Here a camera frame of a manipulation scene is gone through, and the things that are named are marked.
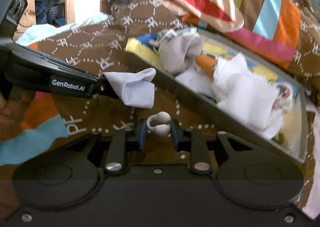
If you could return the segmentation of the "person left hand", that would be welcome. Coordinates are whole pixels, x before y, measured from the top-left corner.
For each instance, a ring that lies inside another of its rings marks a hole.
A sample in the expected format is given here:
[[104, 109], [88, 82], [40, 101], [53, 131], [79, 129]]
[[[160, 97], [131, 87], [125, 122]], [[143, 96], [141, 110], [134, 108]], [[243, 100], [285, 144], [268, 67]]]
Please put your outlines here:
[[35, 91], [23, 90], [17, 100], [6, 100], [1, 94], [1, 141], [12, 138], [35, 95]]

